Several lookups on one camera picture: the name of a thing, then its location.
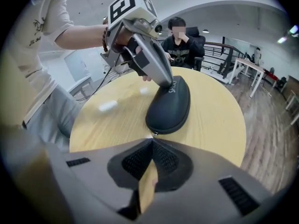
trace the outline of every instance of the white t-shirt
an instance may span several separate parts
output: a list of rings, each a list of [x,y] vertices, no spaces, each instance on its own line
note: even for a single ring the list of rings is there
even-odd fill
[[[40,39],[43,35],[54,43],[71,26],[66,0],[30,0],[7,37],[4,51],[8,53],[9,62],[19,67],[36,93],[25,123],[57,86],[39,59]]]

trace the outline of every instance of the black sleeve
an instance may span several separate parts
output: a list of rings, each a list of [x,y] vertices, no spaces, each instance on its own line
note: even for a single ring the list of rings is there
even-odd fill
[[[193,38],[189,38],[186,44],[194,56],[203,57],[205,55],[204,47]]]
[[[167,50],[168,50],[168,42],[167,42],[167,38],[162,42],[161,46],[162,46],[163,50],[164,50],[165,52],[167,52]]]

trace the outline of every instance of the gray pants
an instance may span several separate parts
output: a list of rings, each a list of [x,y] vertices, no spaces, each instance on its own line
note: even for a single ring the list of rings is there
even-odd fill
[[[58,85],[27,123],[27,130],[69,152],[71,129],[79,111],[75,98]]]

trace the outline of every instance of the black cable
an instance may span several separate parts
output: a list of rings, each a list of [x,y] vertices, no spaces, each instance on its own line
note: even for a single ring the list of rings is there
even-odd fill
[[[83,101],[83,100],[88,101],[89,98],[90,98],[95,92],[97,92],[97,91],[99,90],[99,88],[101,87],[101,85],[102,85],[102,84],[104,83],[104,81],[106,80],[106,78],[107,78],[107,76],[108,76],[108,74],[109,74],[110,71],[111,71],[111,68],[109,69],[109,71],[108,71],[107,74],[105,75],[105,77],[104,77],[104,79],[102,80],[101,84],[95,89],[95,91],[94,91],[93,93],[91,93],[91,95],[86,96],[86,97],[83,97],[83,98],[81,98],[81,99],[76,99],[76,100],[77,100],[77,101]]]

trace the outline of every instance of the wooden tabletop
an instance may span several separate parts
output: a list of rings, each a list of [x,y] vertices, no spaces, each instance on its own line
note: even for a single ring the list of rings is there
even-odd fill
[[[238,62],[241,62],[241,63],[243,63],[243,64],[245,64],[245,65],[247,65],[247,66],[249,66],[249,67],[251,67],[251,68],[253,68],[253,69],[255,69],[255,70],[257,70],[257,71],[260,71],[260,72],[262,72],[262,73],[265,72],[265,71],[263,70],[263,68],[261,68],[261,67],[255,65],[254,63],[252,63],[252,62],[250,62],[250,61],[246,61],[246,60],[241,59],[241,58],[236,58],[236,60],[237,60]]]
[[[173,75],[187,82],[191,93],[188,119],[181,129],[157,138],[171,140],[217,153],[240,166],[246,145],[242,111],[233,95],[215,79],[195,70],[173,67]],[[70,151],[111,147],[151,137],[145,124],[147,109],[158,90],[135,72],[105,85],[80,111],[70,139]],[[117,102],[101,111],[107,102]]]

